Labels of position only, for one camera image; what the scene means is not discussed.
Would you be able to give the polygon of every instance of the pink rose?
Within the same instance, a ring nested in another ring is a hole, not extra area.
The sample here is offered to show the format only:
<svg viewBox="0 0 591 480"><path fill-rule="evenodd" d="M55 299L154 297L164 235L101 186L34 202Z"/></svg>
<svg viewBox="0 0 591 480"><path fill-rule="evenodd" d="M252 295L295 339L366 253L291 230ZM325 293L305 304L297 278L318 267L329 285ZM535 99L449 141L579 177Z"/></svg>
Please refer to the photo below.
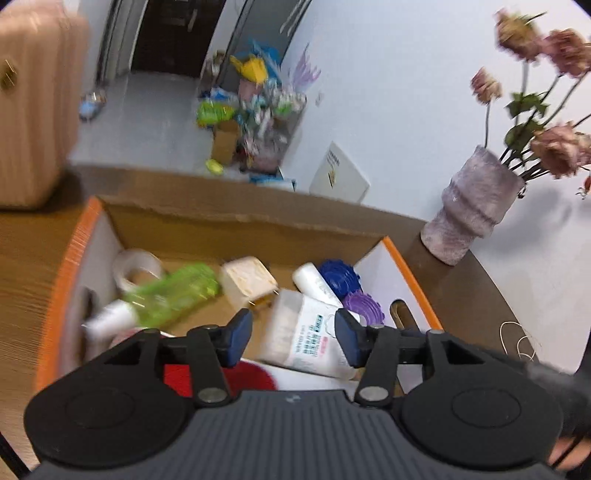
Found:
<svg viewBox="0 0 591 480"><path fill-rule="evenodd" d="M576 132L577 141L579 142L579 159L578 165L589 165L591 163L591 136Z"/></svg>
<svg viewBox="0 0 591 480"><path fill-rule="evenodd" d="M589 69L589 43L572 28L552 30L544 43L544 54L552 59L560 73L579 78Z"/></svg>
<svg viewBox="0 0 591 480"><path fill-rule="evenodd" d="M581 165L580 141L571 122L534 132L531 149L540 158L542 165L557 179L574 175Z"/></svg>
<svg viewBox="0 0 591 480"><path fill-rule="evenodd" d="M534 61L542 52L543 40L534 23L526 17L509 15L504 9L496 13L496 37L500 48L523 60Z"/></svg>
<svg viewBox="0 0 591 480"><path fill-rule="evenodd" d="M503 95L501 84L490 76L484 67L474 75L470 85L477 100L484 105L490 103L492 99L501 98Z"/></svg>

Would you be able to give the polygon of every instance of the tiled floor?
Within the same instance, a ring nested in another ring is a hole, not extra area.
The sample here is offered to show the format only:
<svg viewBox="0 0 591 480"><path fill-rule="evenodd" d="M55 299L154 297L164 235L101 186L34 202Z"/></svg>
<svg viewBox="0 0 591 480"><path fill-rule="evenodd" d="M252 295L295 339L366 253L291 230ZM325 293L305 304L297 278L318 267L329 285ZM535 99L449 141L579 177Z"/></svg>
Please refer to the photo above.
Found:
<svg viewBox="0 0 591 480"><path fill-rule="evenodd" d="M196 93L188 77L138 72L117 79L103 111L80 125L70 161L209 176L204 162L213 139L195 125ZM244 177L232 168L224 176Z"/></svg>

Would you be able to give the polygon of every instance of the purple vase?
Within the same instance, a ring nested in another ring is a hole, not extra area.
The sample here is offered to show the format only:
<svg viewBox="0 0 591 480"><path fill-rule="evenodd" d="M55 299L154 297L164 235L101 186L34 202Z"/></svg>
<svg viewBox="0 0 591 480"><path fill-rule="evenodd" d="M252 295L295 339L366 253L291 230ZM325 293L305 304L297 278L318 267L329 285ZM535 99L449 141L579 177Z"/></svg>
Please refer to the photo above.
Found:
<svg viewBox="0 0 591 480"><path fill-rule="evenodd" d="M492 233L524 184L479 145L443 190L443 208L421 231L423 244L442 262L456 265L477 236Z"/></svg>

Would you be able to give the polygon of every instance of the pink suitcase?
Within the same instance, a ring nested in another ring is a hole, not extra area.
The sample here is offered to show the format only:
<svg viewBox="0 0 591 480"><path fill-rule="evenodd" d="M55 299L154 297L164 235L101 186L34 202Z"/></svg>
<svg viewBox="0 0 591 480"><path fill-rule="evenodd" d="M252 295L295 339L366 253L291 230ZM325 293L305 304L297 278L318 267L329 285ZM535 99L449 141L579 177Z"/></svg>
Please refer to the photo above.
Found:
<svg viewBox="0 0 591 480"><path fill-rule="evenodd" d="M86 20L58 2L0 12L0 206L36 207L76 143Z"/></svg>

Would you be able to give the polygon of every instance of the green plastic bottle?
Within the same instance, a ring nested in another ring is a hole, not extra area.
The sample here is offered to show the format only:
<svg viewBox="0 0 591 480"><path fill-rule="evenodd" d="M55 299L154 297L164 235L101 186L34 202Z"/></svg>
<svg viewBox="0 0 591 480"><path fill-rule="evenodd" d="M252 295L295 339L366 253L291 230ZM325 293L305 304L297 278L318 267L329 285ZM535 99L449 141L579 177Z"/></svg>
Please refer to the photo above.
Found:
<svg viewBox="0 0 591 480"><path fill-rule="evenodd" d="M211 268L203 263L187 265L107 305L85 324L86 336L105 340L136 326L160 328L211 299L219 289Z"/></svg>

